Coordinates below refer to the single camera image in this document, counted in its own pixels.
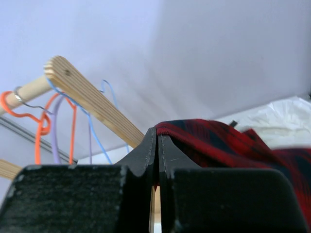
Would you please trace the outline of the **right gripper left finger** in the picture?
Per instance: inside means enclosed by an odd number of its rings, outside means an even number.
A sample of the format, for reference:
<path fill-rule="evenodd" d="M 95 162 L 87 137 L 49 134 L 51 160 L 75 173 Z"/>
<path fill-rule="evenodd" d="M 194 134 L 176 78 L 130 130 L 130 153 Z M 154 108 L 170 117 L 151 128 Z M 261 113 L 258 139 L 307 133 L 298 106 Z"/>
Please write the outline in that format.
<path fill-rule="evenodd" d="M 151 233 L 156 130 L 114 165 L 32 165 L 0 208 L 3 233 Z"/>

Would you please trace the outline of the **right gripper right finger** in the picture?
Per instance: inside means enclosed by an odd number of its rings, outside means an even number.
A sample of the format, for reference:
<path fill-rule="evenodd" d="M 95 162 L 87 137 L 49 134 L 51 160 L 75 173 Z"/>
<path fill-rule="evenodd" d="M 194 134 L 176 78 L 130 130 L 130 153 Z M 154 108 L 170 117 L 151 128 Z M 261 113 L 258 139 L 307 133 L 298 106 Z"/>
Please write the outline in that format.
<path fill-rule="evenodd" d="M 308 233 L 294 190 L 277 170 L 202 168 L 158 137 L 164 233 Z"/>

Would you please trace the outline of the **red black plaid skirt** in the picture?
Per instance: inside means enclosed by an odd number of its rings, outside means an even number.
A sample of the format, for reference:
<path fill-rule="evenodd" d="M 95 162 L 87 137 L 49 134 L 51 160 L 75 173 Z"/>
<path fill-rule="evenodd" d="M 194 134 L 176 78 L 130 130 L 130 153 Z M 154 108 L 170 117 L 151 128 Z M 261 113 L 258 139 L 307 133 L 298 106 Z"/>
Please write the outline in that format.
<path fill-rule="evenodd" d="M 308 224 L 311 223 L 311 150 L 270 149 L 253 130 L 239 132 L 215 120 L 158 123 L 157 135 L 173 143 L 201 167 L 272 168 L 290 181 Z"/>

